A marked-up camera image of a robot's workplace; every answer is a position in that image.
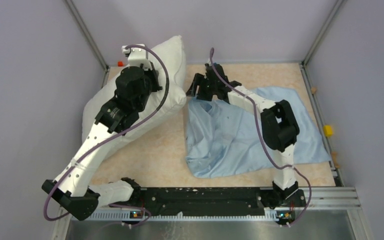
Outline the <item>light blue pillowcase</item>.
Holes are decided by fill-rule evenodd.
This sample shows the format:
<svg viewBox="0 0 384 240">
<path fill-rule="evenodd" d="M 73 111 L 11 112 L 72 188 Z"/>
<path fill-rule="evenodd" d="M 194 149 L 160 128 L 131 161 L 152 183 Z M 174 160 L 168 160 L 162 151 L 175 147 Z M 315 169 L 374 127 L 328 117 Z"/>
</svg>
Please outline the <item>light blue pillowcase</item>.
<svg viewBox="0 0 384 240">
<path fill-rule="evenodd" d="M 294 163 L 330 161 L 322 136 L 294 89 L 268 86 L 252 91 L 269 100 L 290 103 L 300 129 Z M 192 98 L 187 108 L 185 162 L 195 177 L 228 177 L 273 167 L 261 146 L 252 113 L 222 100 Z"/>
</svg>

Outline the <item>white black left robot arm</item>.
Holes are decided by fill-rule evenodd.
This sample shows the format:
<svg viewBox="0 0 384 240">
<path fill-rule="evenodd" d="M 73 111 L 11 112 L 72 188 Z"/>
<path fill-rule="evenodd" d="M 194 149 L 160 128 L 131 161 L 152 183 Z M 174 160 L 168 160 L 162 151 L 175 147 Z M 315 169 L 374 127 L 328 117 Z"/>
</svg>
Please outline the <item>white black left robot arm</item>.
<svg viewBox="0 0 384 240">
<path fill-rule="evenodd" d="M 101 185 L 90 182 L 117 140 L 126 140 L 155 119 L 167 101 L 169 86 L 168 70 L 163 63 L 157 69 L 154 61 L 141 59 L 130 62 L 120 72 L 113 96 L 99 108 L 73 159 L 57 177 L 42 184 L 47 194 L 42 213 L 47 221 L 53 220 L 48 215 L 51 200 L 81 221 L 102 206 L 124 202 L 134 207 L 140 202 L 141 194 L 130 178 Z"/>
</svg>

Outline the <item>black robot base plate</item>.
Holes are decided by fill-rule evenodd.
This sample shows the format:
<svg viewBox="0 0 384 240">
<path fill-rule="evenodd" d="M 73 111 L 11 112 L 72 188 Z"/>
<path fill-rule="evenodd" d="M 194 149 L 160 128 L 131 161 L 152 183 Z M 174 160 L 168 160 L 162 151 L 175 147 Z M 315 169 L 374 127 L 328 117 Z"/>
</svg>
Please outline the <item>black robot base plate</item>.
<svg viewBox="0 0 384 240">
<path fill-rule="evenodd" d="M 269 210 L 295 210 L 306 206 L 303 190 L 287 199 L 271 187 L 148 187 L 135 189 L 120 205 L 144 208 L 153 217 L 263 216 Z"/>
</svg>

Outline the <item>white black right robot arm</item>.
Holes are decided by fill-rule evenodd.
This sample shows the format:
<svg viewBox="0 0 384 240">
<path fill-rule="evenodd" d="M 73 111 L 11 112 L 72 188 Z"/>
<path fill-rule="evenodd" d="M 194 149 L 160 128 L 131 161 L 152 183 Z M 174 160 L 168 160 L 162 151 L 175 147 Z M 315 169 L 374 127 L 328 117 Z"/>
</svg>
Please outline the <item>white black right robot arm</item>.
<svg viewBox="0 0 384 240">
<path fill-rule="evenodd" d="M 290 103 L 269 100 L 238 81 L 229 81 L 218 63 L 205 64 L 205 74 L 195 73 L 186 95 L 204 101 L 217 97 L 253 114 L 263 151 L 276 168 L 272 190 L 261 197 L 262 204 L 271 209 L 290 205 L 299 190 L 294 150 L 300 133 Z"/>
</svg>

